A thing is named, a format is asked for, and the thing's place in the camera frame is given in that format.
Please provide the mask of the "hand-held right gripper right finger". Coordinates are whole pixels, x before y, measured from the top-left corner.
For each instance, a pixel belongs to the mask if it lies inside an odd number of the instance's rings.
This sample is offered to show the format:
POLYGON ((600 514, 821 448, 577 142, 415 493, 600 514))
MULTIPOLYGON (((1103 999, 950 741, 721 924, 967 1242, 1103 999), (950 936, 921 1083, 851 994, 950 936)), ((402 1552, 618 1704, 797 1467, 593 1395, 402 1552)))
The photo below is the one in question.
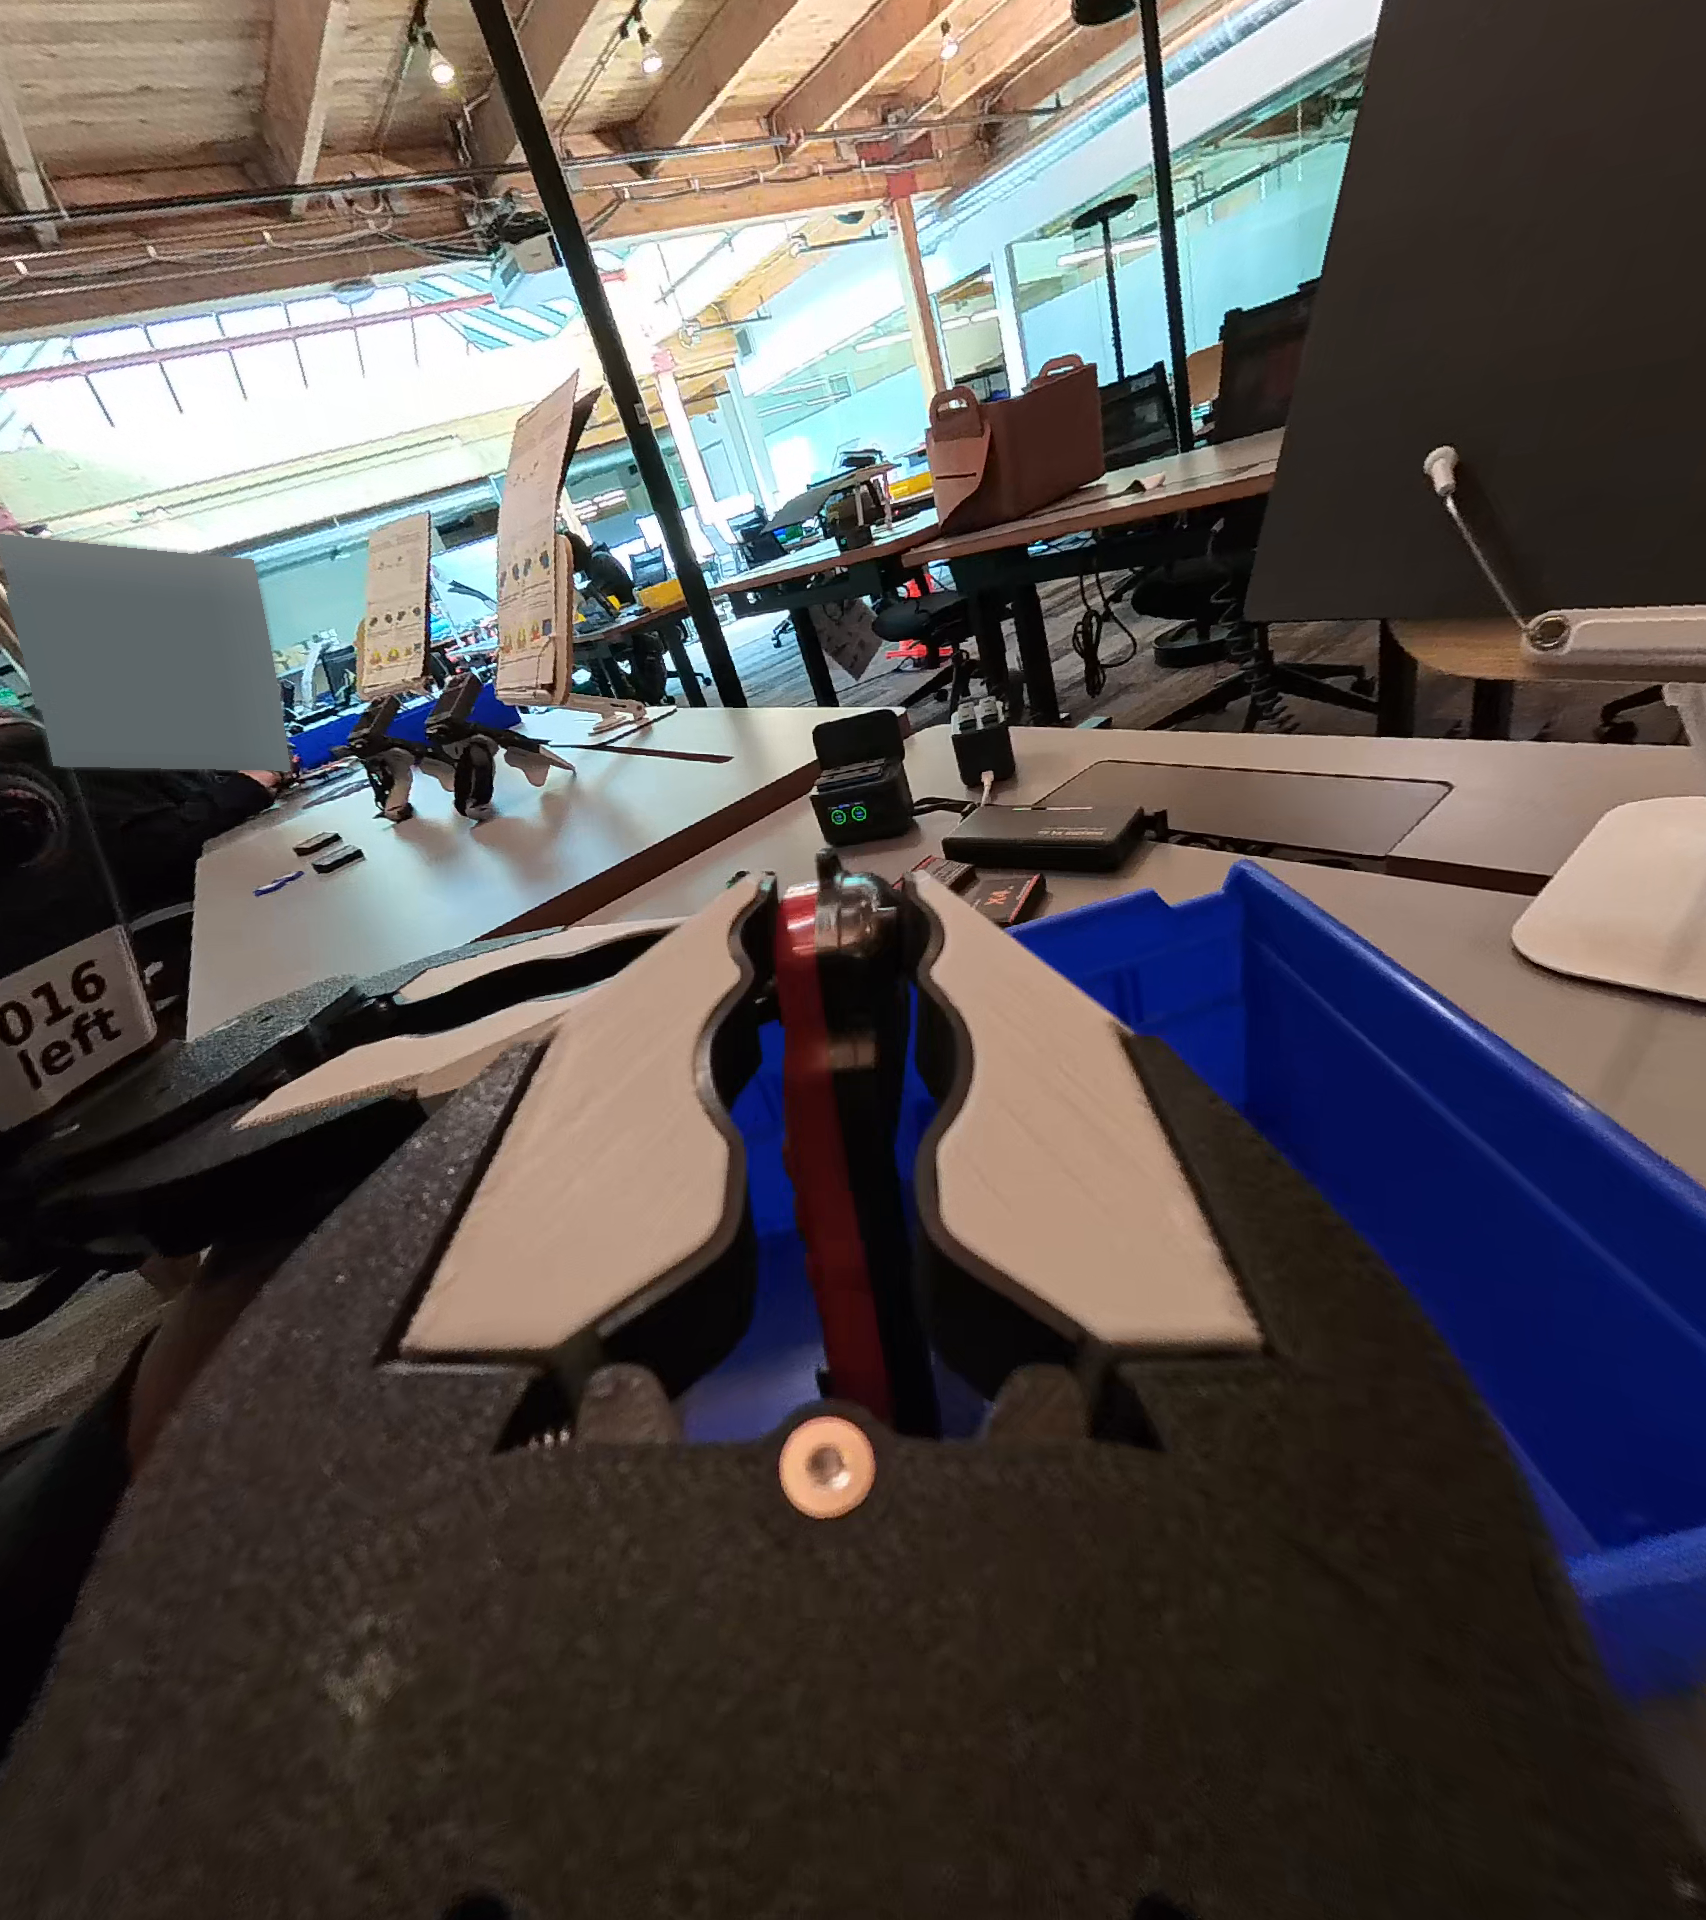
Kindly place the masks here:
POLYGON ((947 885, 910 874, 925 1312, 983 1398, 1025 1367, 1246 1357, 1258 1320, 1135 1033, 947 885))

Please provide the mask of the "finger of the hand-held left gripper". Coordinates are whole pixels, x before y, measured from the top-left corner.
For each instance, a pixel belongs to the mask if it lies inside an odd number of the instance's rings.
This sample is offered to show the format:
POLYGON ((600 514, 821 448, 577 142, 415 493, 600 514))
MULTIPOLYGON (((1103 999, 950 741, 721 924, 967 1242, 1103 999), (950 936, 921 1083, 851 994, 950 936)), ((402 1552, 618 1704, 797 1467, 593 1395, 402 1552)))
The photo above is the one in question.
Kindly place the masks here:
POLYGON ((341 1110, 364 1098, 445 1098, 476 1079, 500 1053, 551 1036, 582 1005, 579 995, 520 1000, 434 1033, 357 1046, 269 1092, 236 1120, 236 1128, 264 1129, 341 1110))
POLYGON ((494 989, 505 1000, 582 989, 623 970, 677 926, 679 918, 631 918, 476 943, 405 974, 396 988, 396 1005, 426 1007, 448 995, 487 995, 494 989))

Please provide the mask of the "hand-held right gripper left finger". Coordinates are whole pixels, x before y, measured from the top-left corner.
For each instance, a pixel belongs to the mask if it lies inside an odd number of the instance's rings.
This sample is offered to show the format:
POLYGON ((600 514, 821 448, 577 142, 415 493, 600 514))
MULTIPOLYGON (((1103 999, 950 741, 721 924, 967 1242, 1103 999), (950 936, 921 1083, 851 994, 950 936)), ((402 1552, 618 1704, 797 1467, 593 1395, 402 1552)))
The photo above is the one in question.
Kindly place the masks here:
POLYGON ((648 1367, 682 1395, 755 1317, 745 1143, 770 874, 743 874, 562 1017, 401 1336, 412 1364, 648 1367))

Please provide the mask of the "red handheld game toy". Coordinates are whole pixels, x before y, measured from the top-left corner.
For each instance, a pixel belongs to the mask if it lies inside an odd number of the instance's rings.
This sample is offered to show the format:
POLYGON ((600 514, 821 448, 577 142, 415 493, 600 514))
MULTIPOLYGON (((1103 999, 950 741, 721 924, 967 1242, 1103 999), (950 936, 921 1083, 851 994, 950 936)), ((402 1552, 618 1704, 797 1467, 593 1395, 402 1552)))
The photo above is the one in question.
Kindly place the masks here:
POLYGON ((882 877, 817 851, 781 895, 770 961, 784 1033, 784 1166, 823 1332, 823 1395, 939 1437, 936 1357, 898 1162, 913 930, 882 877))

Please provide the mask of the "blue plastic bin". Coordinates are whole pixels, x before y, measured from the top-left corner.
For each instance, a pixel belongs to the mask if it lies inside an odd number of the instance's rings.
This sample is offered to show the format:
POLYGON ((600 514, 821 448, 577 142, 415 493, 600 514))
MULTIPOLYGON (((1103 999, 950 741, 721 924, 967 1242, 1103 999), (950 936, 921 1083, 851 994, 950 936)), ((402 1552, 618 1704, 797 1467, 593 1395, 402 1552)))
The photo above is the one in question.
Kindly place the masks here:
POLYGON ((908 1437, 840 1398, 710 1430, 766 1297, 812 1297, 784 1033, 729 1113, 755 1317, 625 1479, 605 1626, 696 1725, 1608 1738, 1706 1681, 1706 1190, 1251 863, 1013 930, 1135 1033, 1258 1320, 1246 1357, 1061 1376, 1079 1426, 908 1437))
POLYGON ((316 727, 289 734, 294 767, 319 777, 320 765, 360 762, 379 774, 398 777, 419 762, 437 765, 437 778, 452 778, 450 767, 468 738, 494 734, 496 712, 442 711, 439 701, 418 696, 387 696, 364 701, 350 712, 337 712, 316 727))

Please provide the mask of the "person's left hand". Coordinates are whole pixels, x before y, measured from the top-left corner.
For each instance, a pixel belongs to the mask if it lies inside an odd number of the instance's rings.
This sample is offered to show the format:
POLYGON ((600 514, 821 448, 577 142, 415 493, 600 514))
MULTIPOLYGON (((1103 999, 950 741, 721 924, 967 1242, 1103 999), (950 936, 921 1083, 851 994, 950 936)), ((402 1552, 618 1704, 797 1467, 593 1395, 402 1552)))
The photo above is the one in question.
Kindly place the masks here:
POLYGON ((140 1475, 194 1376, 294 1246, 294 1236, 269 1236, 143 1261, 140 1276, 162 1297, 162 1312, 132 1364, 123 1401, 121 1430, 132 1475, 140 1475))

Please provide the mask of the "idle hand-held gripper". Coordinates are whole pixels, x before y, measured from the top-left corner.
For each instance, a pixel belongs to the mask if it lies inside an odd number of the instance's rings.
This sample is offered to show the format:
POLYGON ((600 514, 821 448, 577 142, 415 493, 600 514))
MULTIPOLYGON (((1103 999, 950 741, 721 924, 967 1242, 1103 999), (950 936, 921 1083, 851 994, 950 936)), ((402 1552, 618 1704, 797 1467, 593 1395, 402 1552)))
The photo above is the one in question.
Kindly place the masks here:
POLYGON ((412 785, 419 762, 428 754, 428 743, 422 738, 396 733, 402 706, 402 695, 383 695, 367 701, 360 711, 345 743, 337 748, 337 756, 354 759, 364 771, 376 799, 376 813, 387 823, 405 823, 415 817, 412 785))
POLYGON ((426 718, 431 756, 452 771, 455 813, 471 823, 494 814, 500 765, 519 771, 531 788, 544 788, 551 771, 577 771, 541 738, 486 721, 486 695, 487 686, 471 670, 460 670, 442 686, 426 718))

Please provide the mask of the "black flat power hub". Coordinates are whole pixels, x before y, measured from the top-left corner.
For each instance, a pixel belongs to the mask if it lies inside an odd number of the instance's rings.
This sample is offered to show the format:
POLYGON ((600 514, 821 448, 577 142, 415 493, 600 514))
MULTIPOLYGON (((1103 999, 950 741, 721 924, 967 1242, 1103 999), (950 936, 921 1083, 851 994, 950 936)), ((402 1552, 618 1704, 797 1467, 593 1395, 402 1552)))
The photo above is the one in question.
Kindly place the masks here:
POLYGON ((987 803, 959 817, 940 840, 940 854, 989 873, 1110 874, 1127 863, 1150 826, 1140 807, 987 803))

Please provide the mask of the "cardboard instruction board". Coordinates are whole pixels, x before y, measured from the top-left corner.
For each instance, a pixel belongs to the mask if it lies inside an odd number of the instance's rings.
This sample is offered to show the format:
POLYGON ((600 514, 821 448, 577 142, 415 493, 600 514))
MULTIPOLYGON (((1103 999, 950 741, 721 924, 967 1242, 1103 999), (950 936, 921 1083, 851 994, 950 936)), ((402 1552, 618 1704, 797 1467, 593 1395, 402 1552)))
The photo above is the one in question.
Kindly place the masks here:
POLYGON ((500 503, 500 594, 494 690, 511 707, 553 707, 571 700, 577 673, 577 556, 559 496, 568 463, 597 390, 582 394, 579 372, 544 394, 516 423, 500 503))
POLYGON ((431 514, 374 530, 364 563, 364 612, 357 640, 361 701, 405 696, 428 681, 431 514))

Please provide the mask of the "dark desk flap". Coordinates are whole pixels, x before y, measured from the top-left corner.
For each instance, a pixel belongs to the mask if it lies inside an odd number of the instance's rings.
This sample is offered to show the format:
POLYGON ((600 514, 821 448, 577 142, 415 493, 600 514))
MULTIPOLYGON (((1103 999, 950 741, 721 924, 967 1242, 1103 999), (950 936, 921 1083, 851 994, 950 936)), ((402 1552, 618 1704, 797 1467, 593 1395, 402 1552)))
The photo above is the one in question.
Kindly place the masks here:
POLYGON ((1445 799, 1449 781, 1249 771, 1103 759, 1061 781, 1046 808, 1164 813, 1168 828, 1206 843, 1384 859, 1445 799))

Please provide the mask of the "black office chair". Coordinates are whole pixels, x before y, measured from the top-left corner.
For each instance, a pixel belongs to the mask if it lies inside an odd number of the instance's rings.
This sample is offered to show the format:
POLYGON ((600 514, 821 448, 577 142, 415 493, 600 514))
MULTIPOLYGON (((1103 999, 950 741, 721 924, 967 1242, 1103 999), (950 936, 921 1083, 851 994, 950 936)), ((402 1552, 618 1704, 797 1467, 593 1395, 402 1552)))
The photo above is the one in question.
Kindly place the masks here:
POLYGON ((891 599, 874 612, 874 637, 893 670, 915 677, 910 690, 898 700, 903 707, 932 696, 952 700, 954 688, 967 688, 974 622, 970 600, 962 593, 928 590, 891 599))
POLYGON ((1209 690, 1153 721, 1153 730, 1192 727, 1229 707, 1242 707, 1242 733, 1298 733, 1292 701, 1313 701, 1376 718, 1373 673, 1353 662, 1286 663, 1272 659, 1269 629, 1246 616, 1251 556, 1179 563, 1144 573, 1131 590, 1140 616, 1170 621, 1170 633, 1153 641, 1168 670, 1229 663, 1209 690))

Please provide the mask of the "black metal pole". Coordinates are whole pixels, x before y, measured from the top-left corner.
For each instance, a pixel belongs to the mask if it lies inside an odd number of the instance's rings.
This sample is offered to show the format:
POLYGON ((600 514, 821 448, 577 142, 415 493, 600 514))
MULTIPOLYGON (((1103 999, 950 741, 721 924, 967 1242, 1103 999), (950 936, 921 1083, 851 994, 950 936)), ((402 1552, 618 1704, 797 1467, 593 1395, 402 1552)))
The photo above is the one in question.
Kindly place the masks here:
POLYGON ((471 12, 490 57, 511 132, 520 142, 520 153, 535 183, 535 198, 546 215, 568 279, 572 282, 579 313, 600 360, 604 385, 623 423, 625 445, 638 466, 649 514, 658 518, 658 531, 688 610, 685 616, 692 621, 708 662, 706 673, 721 707, 745 707, 748 700, 743 682, 726 647, 726 637, 721 633, 721 621, 716 614, 708 582, 696 563, 692 531, 658 450, 658 435, 649 427, 649 408, 642 397, 631 357, 625 353, 620 326, 615 323, 596 252, 579 223, 562 158, 538 105, 520 40, 507 20, 505 2, 471 2, 471 12))

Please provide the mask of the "brown cardboard box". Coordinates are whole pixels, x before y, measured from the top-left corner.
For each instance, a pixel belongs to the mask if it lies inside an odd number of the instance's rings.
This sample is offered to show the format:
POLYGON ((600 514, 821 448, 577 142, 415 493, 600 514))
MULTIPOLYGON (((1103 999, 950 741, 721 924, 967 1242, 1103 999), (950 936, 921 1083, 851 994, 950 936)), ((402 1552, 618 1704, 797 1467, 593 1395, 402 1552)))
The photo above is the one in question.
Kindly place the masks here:
POLYGON ((1046 361, 1015 397, 967 387, 932 397, 928 463, 940 535, 1020 522, 1105 477, 1098 370, 1079 353, 1046 361))

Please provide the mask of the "black floor lamp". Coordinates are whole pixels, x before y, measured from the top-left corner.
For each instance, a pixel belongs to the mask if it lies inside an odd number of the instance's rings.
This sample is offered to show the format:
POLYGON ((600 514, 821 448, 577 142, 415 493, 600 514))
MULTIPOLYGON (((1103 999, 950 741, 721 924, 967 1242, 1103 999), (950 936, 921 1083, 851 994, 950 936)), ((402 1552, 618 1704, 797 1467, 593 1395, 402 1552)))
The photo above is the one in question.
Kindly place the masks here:
POLYGON ((1170 385, 1170 424, 1177 453, 1195 450, 1195 420, 1187 370, 1183 269, 1177 252, 1177 198, 1170 175, 1170 114, 1166 105, 1166 50, 1157 20, 1157 2, 1072 2, 1076 29, 1098 29, 1113 21, 1137 17, 1137 39, 1144 50, 1144 88, 1153 138, 1153 183, 1154 183, 1154 224, 1164 264, 1164 301, 1168 323, 1168 385, 1170 385))
POLYGON ((1098 234, 1100 237, 1100 269, 1103 269, 1103 285, 1105 285, 1105 315, 1109 315, 1109 334, 1110 334, 1110 361, 1113 361, 1113 381, 1121 381, 1127 375, 1127 348, 1124 348, 1124 320, 1121 320, 1121 305, 1118 305, 1118 264, 1116 264, 1116 246, 1113 246, 1113 224, 1137 202, 1135 194, 1110 194, 1103 202, 1095 202, 1083 208, 1080 215, 1072 217, 1072 230, 1079 237, 1098 234))

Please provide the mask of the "large black board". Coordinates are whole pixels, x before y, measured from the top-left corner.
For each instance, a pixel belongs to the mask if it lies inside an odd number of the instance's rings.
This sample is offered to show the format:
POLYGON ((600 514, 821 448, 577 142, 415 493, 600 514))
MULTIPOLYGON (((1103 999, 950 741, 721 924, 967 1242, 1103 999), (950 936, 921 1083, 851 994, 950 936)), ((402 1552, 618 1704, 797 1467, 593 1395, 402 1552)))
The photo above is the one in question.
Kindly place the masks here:
POLYGON ((1384 2, 1251 614, 1706 605, 1706 2, 1384 2))

